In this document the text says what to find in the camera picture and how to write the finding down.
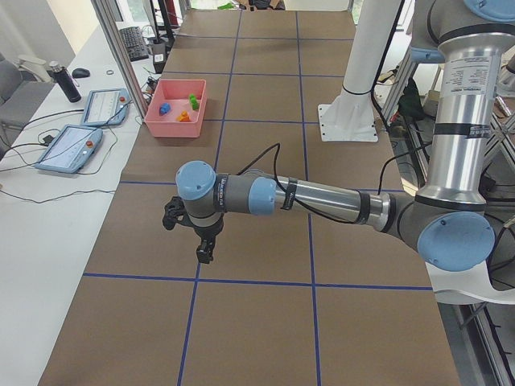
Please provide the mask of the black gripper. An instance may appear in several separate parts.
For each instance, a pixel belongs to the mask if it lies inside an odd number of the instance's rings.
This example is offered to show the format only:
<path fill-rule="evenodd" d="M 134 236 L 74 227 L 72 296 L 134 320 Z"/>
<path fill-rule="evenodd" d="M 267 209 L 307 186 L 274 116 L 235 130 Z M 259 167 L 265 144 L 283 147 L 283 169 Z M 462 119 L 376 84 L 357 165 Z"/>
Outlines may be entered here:
<path fill-rule="evenodd" d="M 216 236 L 219 235 L 224 227 L 224 221 L 218 220 L 214 224 L 207 227 L 201 227 L 195 225 L 194 231 L 196 235 L 201 239 L 200 245 L 196 249 L 196 256 L 198 262 L 201 264 L 209 264 L 213 261 L 214 243 L 216 242 Z"/>

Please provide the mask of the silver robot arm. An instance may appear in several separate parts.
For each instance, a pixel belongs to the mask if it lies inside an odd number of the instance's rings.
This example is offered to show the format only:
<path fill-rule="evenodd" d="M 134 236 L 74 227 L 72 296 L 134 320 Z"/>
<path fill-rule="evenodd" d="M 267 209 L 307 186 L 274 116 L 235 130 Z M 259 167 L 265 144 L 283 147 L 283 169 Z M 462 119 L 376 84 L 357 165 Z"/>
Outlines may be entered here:
<path fill-rule="evenodd" d="M 235 173 L 247 164 L 269 172 L 346 188 L 389 189 L 402 175 L 387 133 L 377 142 L 324 142 L 316 107 L 333 99 L 356 32 L 347 11 L 191 10 L 184 18 L 171 68 L 208 82 L 201 136 L 187 160 Z M 388 264 L 419 269 L 399 241 L 367 227 L 296 211 L 273 216 L 230 214 L 216 240 L 206 277 L 307 277 L 308 261 L 331 276 L 358 271 L 379 253 Z"/>

